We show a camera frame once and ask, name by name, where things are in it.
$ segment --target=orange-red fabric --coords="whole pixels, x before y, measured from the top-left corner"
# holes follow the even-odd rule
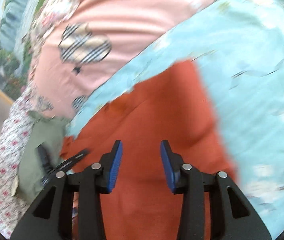
[[[235,175],[210,101],[190,61],[174,64],[104,106],[75,141],[65,138],[62,157],[88,148],[91,153],[74,167],[80,172],[98,162],[117,139],[122,140],[123,157],[116,187],[110,195],[101,195],[108,240],[176,239],[182,195],[173,195],[167,187],[160,157],[163,139],[200,171],[224,170]],[[206,222],[206,239],[209,226]]]

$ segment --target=light blue fabric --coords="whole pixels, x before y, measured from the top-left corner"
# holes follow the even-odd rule
[[[89,97],[69,135],[136,83],[190,57],[197,57],[240,187],[275,239],[284,229],[284,0],[218,0],[177,25]]]

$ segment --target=green cloth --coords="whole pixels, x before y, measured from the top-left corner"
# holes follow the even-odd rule
[[[48,119],[34,111],[30,111],[29,116],[34,124],[19,164],[16,193],[27,203],[32,203],[43,189],[41,179],[45,175],[36,148],[43,144],[50,156],[51,165],[59,165],[62,162],[59,156],[66,125],[70,120],[57,117]]]

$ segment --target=silver screw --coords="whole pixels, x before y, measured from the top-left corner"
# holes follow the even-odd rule
[[[59,178],[59,179],[63,178],[64,175],[65,175],[64,171],[58,171],[58,172],[55,174],[55,176],[56,176],[57,178]]]
[[[192,169],[192,165],[191,164],[188,164],[188,163],[184,163],[182,165],[182,168],[189,171],[190,169]]]
[[[225,171],[219,171],[219,177],[225,179],[227,177],[227,173]]]
[[[94,170],[98,170],[101,168],[101,164],[100,163],[93,163],[91,165],[91,168],[94,169]]]

